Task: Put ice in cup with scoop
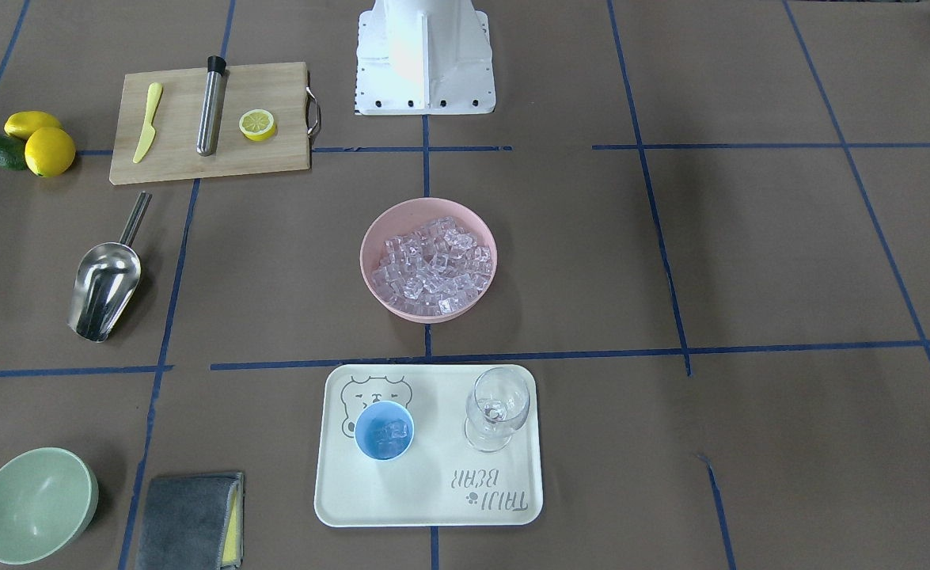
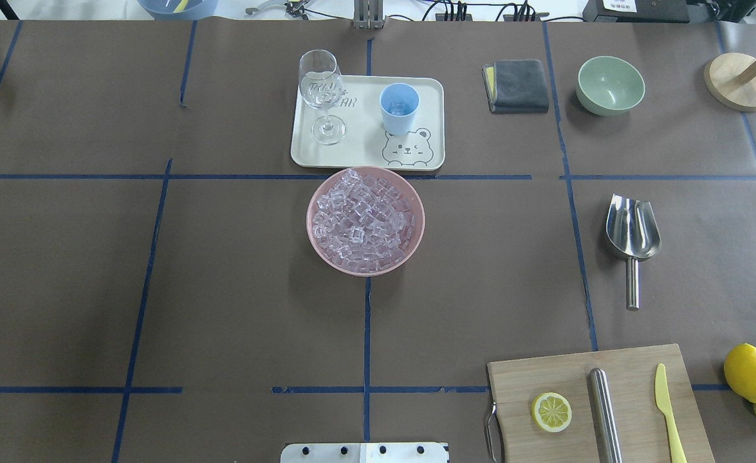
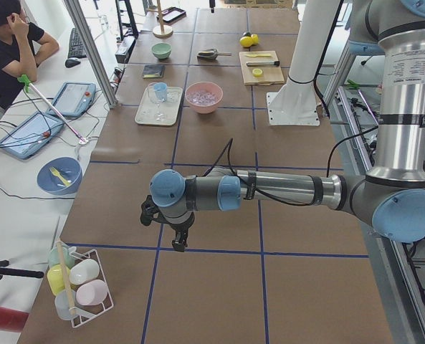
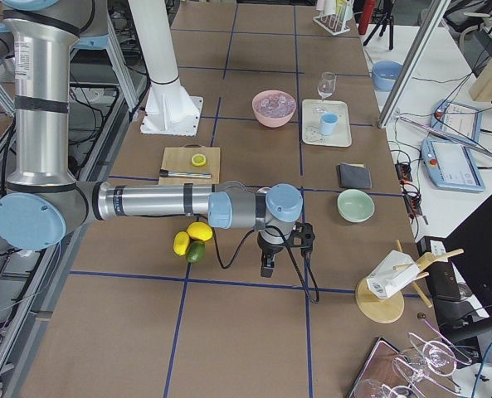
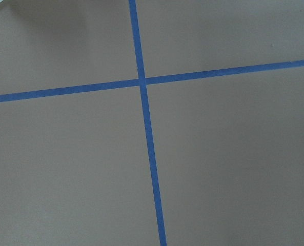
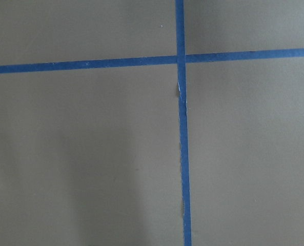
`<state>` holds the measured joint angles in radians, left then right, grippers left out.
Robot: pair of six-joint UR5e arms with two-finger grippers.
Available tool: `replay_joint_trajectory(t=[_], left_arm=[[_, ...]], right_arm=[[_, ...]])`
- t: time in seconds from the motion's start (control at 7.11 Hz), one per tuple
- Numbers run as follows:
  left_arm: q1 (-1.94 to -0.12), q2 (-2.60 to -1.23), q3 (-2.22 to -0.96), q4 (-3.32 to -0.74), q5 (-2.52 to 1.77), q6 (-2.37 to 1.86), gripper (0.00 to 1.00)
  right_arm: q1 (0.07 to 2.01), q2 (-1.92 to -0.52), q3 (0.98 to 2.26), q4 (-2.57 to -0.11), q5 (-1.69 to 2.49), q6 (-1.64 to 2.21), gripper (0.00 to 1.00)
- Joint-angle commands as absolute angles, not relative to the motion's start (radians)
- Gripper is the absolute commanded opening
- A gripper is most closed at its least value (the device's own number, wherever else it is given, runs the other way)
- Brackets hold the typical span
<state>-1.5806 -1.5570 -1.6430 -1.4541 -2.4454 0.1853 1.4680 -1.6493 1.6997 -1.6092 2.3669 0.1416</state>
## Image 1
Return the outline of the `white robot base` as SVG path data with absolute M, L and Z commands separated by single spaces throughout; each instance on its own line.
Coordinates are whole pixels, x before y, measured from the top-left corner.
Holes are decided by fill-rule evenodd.
M 375 1 L 360 13 L 357 32 L 355 113 L 495 111 L 489 19 L 471 1 Z

